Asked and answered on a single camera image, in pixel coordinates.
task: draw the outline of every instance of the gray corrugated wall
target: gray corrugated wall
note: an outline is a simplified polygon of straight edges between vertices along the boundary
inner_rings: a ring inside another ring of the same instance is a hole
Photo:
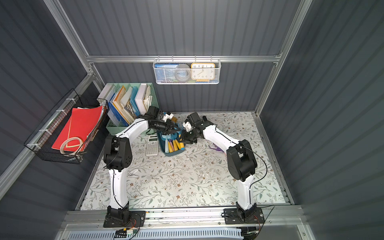
[[[317,239],[383,239],[384,1],[315,1],[261,114]]]
[[[0,1],[0,173],[49,110],[86,72],[42,0]],[[91,84],[87,94],[98,94]],[[103,147],[81,165],[35,157],[0,200],[1,240],[51,240],[73,210]]]
[[[90,55],[275,55],[299,0],[61,1]],[[155,82],[152,64],[96,63],[105,82]],[[272,63],[223,63],[218,85],[155,85],[164,111],[254,110]]]
[[[85,75],[43,1],[0,1],[0,173]]]
[[[299,3],[61,1],[90,55],[274,55]]]
[[[95,63],[106,83],[155,83],[152,63]],[[254,110],[273,63],[222,63],[219,84],[159,85],[163,111]]]

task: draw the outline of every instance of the black wire basket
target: black wire basket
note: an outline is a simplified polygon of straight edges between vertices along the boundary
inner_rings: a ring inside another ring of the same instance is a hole
[[[79,151],[76,152],[75,155],[69,155],[69,153],[62,154],[60,153],[60,150],[51,148],[52,145],[55,143],[57,137],[63,130],[65,124],[71,117],[73,108],[95,108],[99,106],[103,106],[104,108],[102,116],[96,124],[96,127],[88,135],[87,139],[83,142],[81,146],[79,146]],[[94,98],[90,96],[82,96],[76,93],[75,97],[70,98],[70,102],[65,107],[63,107],[63,109],[56,110],[59,112],[59,114],[55,119],[51,121],[48,127],[44,127],[44,129],[40,129],[38,127],[34,131],[34,133],[32,133],[24,142],[24,146],[33,151],[39,158],[44,161],[80,164],[83,159],[83,155],[86,153],[89,143],[96,136],[99,127],[105,125],[105,119],[108,110],[108,103],[105,99]]]

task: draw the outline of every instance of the vent grille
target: vent grille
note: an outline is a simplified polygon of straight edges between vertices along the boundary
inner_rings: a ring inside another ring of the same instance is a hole
[[[116,230],[98,230],[98,231],[71,231],[68,240],[112,240]],[[142,229],[134,239],[206,239],[218,238],[225,239],[243,239],[241,230],[237,228],[219,227],[219,228],[175,228],[175,229]],[[130,239],[131,234],[121,240]]]

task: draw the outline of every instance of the red wire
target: red wire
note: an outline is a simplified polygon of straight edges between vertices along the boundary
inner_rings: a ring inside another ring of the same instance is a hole
[[[253,215],[253,216],[256,218],[257,222],[259,223],[259,233],[260,233],[260,230],[261,230],[260,222],[255,215]]]
[[[136,219],[134,219],[134,220],[135,220],[135,224],[131,227],[131,229],[134,228],[134,227],[136,226]]]

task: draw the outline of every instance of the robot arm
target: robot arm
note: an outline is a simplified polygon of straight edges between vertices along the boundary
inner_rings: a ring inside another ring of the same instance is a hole
[[[105,226],[125,226],[130,219],[126,191],[127,171],[132,162],[131,143],[148,128],[171,134],[180,131],[168,118],[157,120],[159,109],[149,107],[145,115],[138,116],[135,121],[115,136],[109,135],[104,146],[105,168],[109,169],[111,179],[111,197],[107,208]]]
[[[237,213],[239,218],[245,222],[253,220],[256,203],[250,186],[257,167],[252,147],[247,140],[239,141],[216,128],[205,116],[200,119],[197,113],[192,113],[183,123],[184,141],[187,143],[197,142],[197,138],[205,138],[227,155],[229,173],[237,180]]]

